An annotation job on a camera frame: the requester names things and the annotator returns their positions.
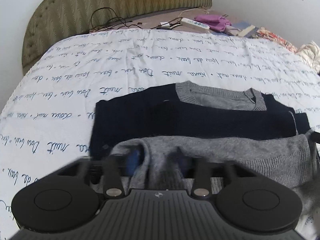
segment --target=bed sheet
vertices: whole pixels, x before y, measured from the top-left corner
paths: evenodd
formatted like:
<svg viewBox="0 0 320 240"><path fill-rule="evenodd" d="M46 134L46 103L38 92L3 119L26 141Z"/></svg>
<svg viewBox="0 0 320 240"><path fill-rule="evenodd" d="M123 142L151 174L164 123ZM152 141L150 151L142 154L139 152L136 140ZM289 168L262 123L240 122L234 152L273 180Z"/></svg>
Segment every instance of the bed sheet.
<svg viewBox="0 0 320 240"><path fill-rule="evenodd" d="M1 114L1 240L18 230L11 200L21 188L88 155L96 102L186 80L271 93L320 128L320 77L272 41L143 29L67 38L31 68Z"/></svg>

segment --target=cable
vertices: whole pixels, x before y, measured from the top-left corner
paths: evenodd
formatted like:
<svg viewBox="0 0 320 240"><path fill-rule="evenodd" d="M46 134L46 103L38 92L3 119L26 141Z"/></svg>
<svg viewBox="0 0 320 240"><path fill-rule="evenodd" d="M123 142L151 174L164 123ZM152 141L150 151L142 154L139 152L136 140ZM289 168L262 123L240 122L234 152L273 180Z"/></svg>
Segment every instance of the cable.
<svg viewBox="0 0 320 240"><path fill-rule="evenodd" d="M111 10L111 11L115 14L115 17L112 17L111 19L109 19L109 20L106 22L106 25L101 26L100 29L104 29L104 31L111 30L111 29L113 29L114 27L119 26L119 25L121 25L121 24L123 24L123 26L118 27L117 30L119 30L119 29L122 28L122 27L127 27L127 28L129 28L130 26L137 26L137 27L139 27L140 29L143 29L142 27L140 27L139 25L136 25L136 24L131 24L131 25L128 26L128 25L127 25L127 21L126 21L124 18L119 17L112 8L110 8L110 7L101 7L101 8L96 9L96 10L92 13L91 18L90 18L91 26L92 26L92 28L93 28L95 31L99 31L100 29L98 30L97 27L94 27L94 26L93 26L92 18L93 18L93 15L94 15L97 11L102 10L102 9L109 9L109 10ZM119 24L116 24L116 25L113 25L113 26L108 26L109 22L112 21L113 19L118 19L118 20L120 21L120 23L119 23ZM182 19L182 17L177 17L177 18L175 18L175 19L173 19L173 20L171 20L171 21L169 21L169 22L167 22L167 23L160 24L160 25L158 25L158 26L156 26L156 27L153 27L153 28L151 28L151 29L155 29L155 28L161 27L162 25L171 23L171 22L173 22L173 21L175 21L175 20L178 20L178 21L177 21L176 23L174 23L173 25L180 24L181 19Z"/></svg>
<svg viewBox="0 0 320 240"><path fill-rule="evenodd" d="M184 11L180 12L178 17L180 17L184 12L188 12L188 11L191 11L191 10L194 10L194 9L199 9L199 10L204 11L205 14L209 14L208 10L206 10L204 8L201 8L201 7L197 7L197 8L191 8L191 9L187 9L187 10L184 10Z"/></svg>
<svg viewBox="0 0 320 240"><path fill-rule="evenodd" d="M174 25L172 25L171 27L170 27L170 29L174 29L175 27L179 27L179 26L182 26L180 23L178 23L178 24L174 24Z"/></svg>
<svg viewBox="0 0 320 240"><path fill-rule="evenodd" d="M179 23L179 22L181 21L182 17L174 18L174 19L171 20L170 22L173 22L173 21L175 21L175 20L177 20L177 19L179 19L179 21L176 22L176 23ZM151 28L151 30L152 30L152 29L155 29L155 28L158 28L158 27L161 27L162 25L168 24L168 23L170 23L170 22L166 22L166 23L164 23L164 24L160 24L160 25L158 25L158 26L156 26L156 27Z"/></svg>
<svg viewBox="0 0 320 240"><path fill-rule="evenodd" d="M94 15L97 11L100 11L100 10L102 10L102 9L109 9L109 10L113 11L113 13L114 13L115 16L116 16L116 17L113 17L113 18L109 19L109 20L107 21L106 25L107 25L111 20L113 20L113 19L123 19L123 20L124 20L124 23L123 23L121 20L120 20L120 22L121 22L121 24L126 25L126 20L125 20L124 18L122 18L122 17L118 17L118 15L116 14L115 10L113 10L113 9L110 8L110 7L101 7L101 8L96 9L96 10L92 13L91 18L90 18L90 23L91 23L91 26L92 26L92 28L93 28L94 30L96 30L96 27L93 26L92 17L93 17L93 15Z"/></svg>
<svg viewBox="0 0 320 240"><path fill-rule="evenodd" d="M120 29L120 28L122 28L122 27L127 27L127 28L129 28L130 26L137 26L137 27L139 27L140 29L143 29L143 28L142 28L142 27L140 27L139 25L131 24L131 25L129 25L129 26L127 26L127 25L120 26L119 28L117 28L117 30L119 30L119 29Z"/></svg>

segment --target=black cable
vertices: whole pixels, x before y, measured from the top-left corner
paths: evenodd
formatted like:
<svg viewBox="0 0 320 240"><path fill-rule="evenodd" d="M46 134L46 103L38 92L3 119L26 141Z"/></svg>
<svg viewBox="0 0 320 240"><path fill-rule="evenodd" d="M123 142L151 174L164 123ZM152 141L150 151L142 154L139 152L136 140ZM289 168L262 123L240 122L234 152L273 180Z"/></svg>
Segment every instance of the black cable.
<svg viewBox="0 0 320 240"><path fill-rule="evenodd" d="M92 28L93 28L94 30L95 30L95 27L93 26L93 23L92 23L92 17L93 17L93 15L94 15L97 11L100 11L100 10L102 10L102 9L109 9L109 10L113 11L113 13L114 13L115 16L116 16L116 17L113 17L113 18L109 19L109 20L107 21L107 23L109 23L110 20L117 18L117 19L123 19L123 20L124 20L124 23L121 22L121 21L120 21L120 22L121 22L122 24L126 25L125 19L122 18L122 17L118 17L118 15L116 14L115 10L113 10L113 9L110 8L110 7L101 7L101 8L96 9L96 10L92 13L91 18L90 18L90 23L91 23L91 26L92 26Z"/></svg>
<svg viewBox="0 0 320 240"><path fill-rule="evenodd" d="M179 27L179 26L182 26L182 25L180 23L179 24L175 24L175 25L171 26L170 29L174 29L174 28Z"/></svg>
<svg viewBox="0 0 320 240"><path fill-rule="evenodd" d="M110 8L110 7L101 7L101 8L96 9L96 10L92 13L91 18L90 18L91 26L92 26L92 28L93 28L94 30L96 30L96 31L99 31L99 30L97 30L96 27L93 26L92 18L93 18L93 15L94 15L97 11L102 10L102 9L109 9L109 10L111 10L111 11L115 14L115 17L112 17L111 19L109 19L109 20L106 22L106 25L102 26L102 28L104 28L104 29L106 29L106 30L111 30L111 29L113 29L114 27L116 27L116 26L118 26L118 25L120 25L120 24L123 24L123 26L118 27L117 30L119 30L119 29L122 28L122 27L127 27L127 28L129 28L130 26L137 26L137 27L139 27L140 29L143 29L142 27L140 27L139 25L136 25L136 24L131 24L131 25L128 26L126 20L125 20L124 18L122 18L122 17L119 17L112 8ZM118 19L118 20L120 21L120 23L119 23L119 24L116 24L116 25L113 25L113 26L108 26L109 22L112 21L113 19ZM178 22L176 22L175 24L179 24L180 21L181 21L181 19L182 19L182 17L177 17L177 18L175 18L175 19L173 19L173 20L171 20L171 21L169 21L169 22L167 22L167 23L160 24L160 25L158 25L158 26L156 26L156 27L153 27L153 28L151 28L151 29L155 29L155 28L161 27L162 25L171 23L171 22L173 22L173 21L175 21L175 20L178 20Z"/></svg>
<svg viewBox="0 0 320 240"><path fill-rule="evenodd" d="M139 27L140 29L143 29L143 28L142 28L142 27L140 27L139 25L131 24L131 25L129 25L129 26L127 26L127 25L120 26L119 28L117 28L117 30L119 30L119 29L120 29L120 28L122 28L122 27L127 27L127 28L129 28L130 26L137 26L137 27Z"/></svg>
<svg viewBox="0 0 320 240"><path fill-rule="evenodd" d="M182 18L183 18L183 17L178 17L178 18L175 18L175 19L171 20L170 22L173 22L173 21L179 19L179 21L176 22L176 23L179 23L179 22L182 20ZM158 26L156 26L156 27L151 28L151 30L152 30L152 29L155 29L155 28L158 28L158 27L161 27L162 25L166 25L166 24L168 24L168 23L170 23L170 22L167 22L167 23L164 23L164 24L160 24L160 25L158 25Z"/></svg>

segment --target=gray knit fabric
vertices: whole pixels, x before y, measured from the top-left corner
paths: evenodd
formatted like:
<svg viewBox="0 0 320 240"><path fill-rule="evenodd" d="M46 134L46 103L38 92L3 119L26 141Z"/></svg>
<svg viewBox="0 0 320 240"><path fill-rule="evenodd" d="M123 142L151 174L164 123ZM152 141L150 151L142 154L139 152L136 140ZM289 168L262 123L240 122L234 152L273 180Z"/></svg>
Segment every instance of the gray knit fabric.
<svg viewBox="0 0 320 240"><path fill-rule="evenodd" d="M253 88L240 92L199 86L186 81L176 83L176 92L180 101L200 106L229 110L267 110L261 93Z"/></svg>
<svg viewBox="0 0 320 240"><path fill-rule="evenodd" d="M128 188L191 189L192 179L183 179L177 165L170 161L179 147L186 156L202 156L210 162L234 160L244 166L293 188L316 174L316 147L308 141L311 132L290 138L255 141L247 138L199 139L182 136L159 136L131 139L114 147L111 154L126 155L133 147L143 148L144 162L130 179ZM149 168L148 185L145 185ZM212 192L222 189L221 178L212 178Z"/></svg>
<svg viewBox="0 0 320 240"><path fill-rule="evenodd" d="M300 197L302 201L301 215L310 215L310 213L320 206L320 174L316 177L299 186L292 189Z"/></svg>

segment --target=ribbed black surface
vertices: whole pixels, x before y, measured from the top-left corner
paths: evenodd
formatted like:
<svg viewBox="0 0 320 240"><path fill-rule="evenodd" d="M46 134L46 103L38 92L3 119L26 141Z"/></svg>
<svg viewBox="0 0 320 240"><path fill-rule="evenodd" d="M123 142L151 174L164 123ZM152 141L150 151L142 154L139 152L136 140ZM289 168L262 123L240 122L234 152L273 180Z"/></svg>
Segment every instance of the ribbed black surface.
<svg viewBox="0 0 320 240"><path fill-rule="evenodd" d="M302 240L295 231L274 236L242 232L227 224L207 201L186 191L132 190L109 200L88 224L60 234L20 230L12 240Z"/></svg>

